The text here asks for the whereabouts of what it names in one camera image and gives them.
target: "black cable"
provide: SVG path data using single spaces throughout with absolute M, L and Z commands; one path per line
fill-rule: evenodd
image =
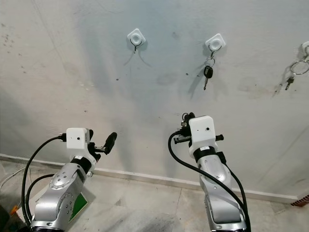
M 246 225 L 247 225 L 247 232 L 251 232 L 251 224 L 250 224 L 250 220 L 249 220 L 249 215 L 248 215 L 248 211 L 245 209 L 244 207 L 244 204 L 241 202 L 241 200 L 238 198 L 238 196 L 229 188 L 227 187 L 225 184 L 223 184 L 220 180 L 216 179 L 215 177 L 213 177 L 212 175 L 208 174 L 207 172 L 189 164 L 189 163 L 186 163 L 184 161 L 182 161 L 181 159 L 179 159 L 175 153 L 173 152 L 172 150 L 172 147 L 171 147 L 171 142 L 172 142 L 172 139 L 175 135 L 177 135 L 178 133 L 177 132 L 174 132 L 173 134 L 170 135 L 169 137 L 169 142 L 168 142 L 168 147 L 169 147 L 169 152 L 170 154 L 172 155 L 172 157 L 180 164 L 182 164 L 183 166 L 187 167 L 187 168 L 190 168 L 204 176 L 206 176 L 208 179 L 212 180 L 213 182 L 215 182 L 216 184 L 218 184 L 220 187 L 222 187 L 225 191 L 227 191 L 234 199 L 235 201 L 240 205 L 244 215 L 245 215 L 245 222 L 246 222 Z
M 37 178 L 35 181 L 33 181 L 30 185 L 30 187 L 28 188 L 27 194 L 26 194 L 26 201 L 25 201 L 25 206 L 26 206 L 26 212 L 27 212 L 27 216 L 28 218 L 32 218 L 31 212 L 30 212 L 30 208 L 29 208 L 29 198 L 30 198 L 30 193 L 31 190 L 33 189 L 33 186 L 39 182 L 42 179 L 48 178 L 48 177 L 52 177 L 54 174 L 48 174 L 48 175 L 43 175 L 40 176 L 39 178 Z
M 228 167 L 227 164 L 225 164 L 225 166 L 230 170 L 232 177 L 236 180 L 236 182 L 239 186 L 239 189 L 240 189 L 240 192 L 241 192 L 241 197 L 242 197 L 242 202 L 243 202 L 243 205 L 244 205 L 245 210 L 247 211 L 247 215 L 248 215 L 248 217 L 246 218 L 246 224 L 247 224 L 248 227 L 251 228 L 251 222 L 250 222 L 250 217 L 249 217 L 249 212 L 248 212 L 245 190 L 243 189 L 243 186 L 242 186 L 240 180 L 238 179 L 238 177 L 232 172 L 232 170 Z
M 243 186 L 242 186 L 240 180 L 239 180 L 238 177 L 232 172 L 232 170 L 228 167 L 227 164 L 225 164 L 225 166 L 230 170 L 232 177 L 236 180 L 236 182 L 237 182 L 237 184 L 238 184 L 238 186 L 239 186 L 240 192 L 241 192 L 241 197 L 242 197 L 243 205 L 245 206 L 246 210 L 248 211 L 246 194 L 245 194 L 245 191 L 244 191 L 244 189 L 243 189 Z
M 29 161 L 26 164 L 25 167 L 25 171 L 24 171 L 24 177 L 23 177 L 23 183 L 22 183 L 22 188 L 21 188 L 21 208 L 23 210 L 23 216 L 26 222 L 27 227 L 30 228 L 31 225 L 31 218 L 28 218 L 27 212 L 26 212 L 26 205 L 25 205 L 25 188 L 26 188 L 26 178 L 27 178 L 27 172 L 30 166 L 30 163 L 32 162 L 32 160 L 34 159 L 34 157 L 38 154 L 38 152 L 49 142 L 56 140 L 56 139 L 61 139 L 61 135 L 51 138 L 49 140 L 47 140 L 46 142 L 44 142 L 34 153 L 33 155 L 30 157 Z

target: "key ring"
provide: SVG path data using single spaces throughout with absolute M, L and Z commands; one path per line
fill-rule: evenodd
M 205 66 L 207 66 L 207 63 L 210 60 L 213 60 L 213 64 L 211 66 L 210 65 L 208 65 L 208 66 L 212 68 L 214 66 L 215 62 L 216 62 L 216 60 L 214 58 L 212 58 L 212 59 L 211 58 L 207 58 L 207 60 L 205 61 Z
M 294 71 L 295 65 L 297 65 L 297 64 L 300 63 L 300 62 L 306 63 L 306 64 L 308 65 L 307 70 L 305 70 L 305 71 L 302 72 L 302 73 L 296 73 L 296 72 Z M 308 60 L 298 60 L 298 61 L 294 62 L 294 63 L 290 66 L 290 71 L 291 71 L 291 73 L 293 73 L 293 75 L 303 75 L 303 74 L 305 74 L 306 72 L 309 71 L 309 63 L 308 63 Z
M 209 44 L 209 45 L 208 45 L 208 49 L 211 51 L 211 57 L 210 57 L 210 59 L 213 59 L 214 54 L 215 54 L 217 51 L 219 51 L 221 48 L 222 48 L 222 45 L 221 45 L 217 50 L 212 51 L 212 49 L 211 49 L 211 47 L 210 47 L 210 44 Z

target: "car key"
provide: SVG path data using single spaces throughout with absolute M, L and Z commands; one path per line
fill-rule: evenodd
M 205 85 L 204 85 L 204 90 L 206 90 L 206 85 L 208 83 L 208 79 L 212 78 L 212 74 L 213 74 L 213 69 L 210 66 L 206 66 L 204 69 L 204 76 L 205 76 Z
M 289 87 L 290 87 L 290 84 L 292 84 L 292 83 L 294 82 L 294 77 L 291 76 L 286 82 L 287 82 L 288 84 L 286 85 L 285 90 L 288 90 Z

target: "white baseboard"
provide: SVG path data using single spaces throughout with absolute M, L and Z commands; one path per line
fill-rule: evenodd
M 26 164 L 26 162 L 29 159 L 16 157 L 16 156 L 8 156 L 8 155 L 0 153 L 0 160 Z M 31 164 L 36 165 L 36 166 L 44 166 L 44 167 L 56 168 L 56 169 L 60 169 L 64 165 L 64 163 L 48 162 L 48 161 L 42 161 L 42 160 L 36 160 L 36 159 L 34 159 Z M 93 171 L 93 173 L 98 174 L 98 175 L 115 177 L 115 178 L 137 180 L 137 181 L 149 182 L 153 184 L 168 185 L 168 186 L 174 186 L 174 187 L 185 188 L 185 189 L 194 189 L 194 190 L 201 191 L 199 182 L 194 182 L 194 181 L 180 180 L 180 179 L 175 179 L 175 178 L 126 172 L 126 171 L 110 170 L 110 169 L 104 169 L 104 168 L 96 168 Z M 241 197 L 241 193 L 239 189 L 233 188 L 233 191 L 236 193 L 236 195 Z M 246 192 L 247 198 L 263 200 L 263 201 L 293 203 L 298 200 L 297 196 L 280 195 L 280 194 L 252 191 L 252 190 L 245 190 L 245 192 Z

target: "gray wall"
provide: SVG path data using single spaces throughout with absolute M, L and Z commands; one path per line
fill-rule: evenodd
M 0 152 L 29 157 L 68 127 L 92 128 L 97 143 L 116 131 L 98 167 L 196 181 L 167 150 L 193 111 L 214 118 L 246 189 L 303 193 L 308 75 L 274 90 L 309 40 L 308 12 L 307 0 L 1 0 Z M 133 54 L 135 28 L 147 44 Z M 203 91 L 203 44 L 216 33 L 227 46 Z M 187 145 L 175 151 L 194 163 Z M 68 161 L 65 144 L 37 159 Z

